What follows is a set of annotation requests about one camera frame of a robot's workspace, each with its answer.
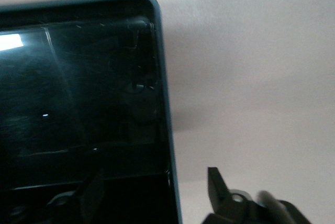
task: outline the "black plastic container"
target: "black plastic container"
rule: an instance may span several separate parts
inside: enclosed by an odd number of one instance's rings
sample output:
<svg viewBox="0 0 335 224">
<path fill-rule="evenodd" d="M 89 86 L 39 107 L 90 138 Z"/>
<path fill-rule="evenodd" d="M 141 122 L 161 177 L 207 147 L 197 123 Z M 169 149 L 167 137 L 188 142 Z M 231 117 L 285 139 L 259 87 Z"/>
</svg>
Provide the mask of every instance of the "black plastic container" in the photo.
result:
<svg viewBox="0 0 335 224">
<path fill-rule="evenodd" d="M 2 213 L 102 169 L 92 223 L 181 223 L 156 0 L 1 7 L 0 153 Z"/>
</svg>

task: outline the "white table surface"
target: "white table surface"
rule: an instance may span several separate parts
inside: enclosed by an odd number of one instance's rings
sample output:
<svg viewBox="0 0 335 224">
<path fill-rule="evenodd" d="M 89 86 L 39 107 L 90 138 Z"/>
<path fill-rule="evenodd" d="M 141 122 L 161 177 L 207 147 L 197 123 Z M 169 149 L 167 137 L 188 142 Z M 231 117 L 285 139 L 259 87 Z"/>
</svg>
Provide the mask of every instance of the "white table surface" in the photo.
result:
<svg viewBox="0 0 335 224">
<path fill-rule="evenodd" d="M 335 0 L 158 2 L 184 223 L 211 211 L 208 166 L 334 223 Z"/>
</svg>

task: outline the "beige surface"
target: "beige surface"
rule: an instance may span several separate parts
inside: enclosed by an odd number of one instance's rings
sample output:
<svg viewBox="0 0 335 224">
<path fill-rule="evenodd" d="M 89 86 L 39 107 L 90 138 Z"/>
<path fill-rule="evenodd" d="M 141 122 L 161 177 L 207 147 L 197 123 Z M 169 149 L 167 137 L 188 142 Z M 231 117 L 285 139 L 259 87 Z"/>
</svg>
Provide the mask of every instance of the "beige surface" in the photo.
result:
<svg viewBox="0 0 335 224">
<path fill-rule="evenodd" d="M 210 211 L 207 166 L 334 223 L 335 0 L 158 1 L 184 223 Z"/>
</svg>

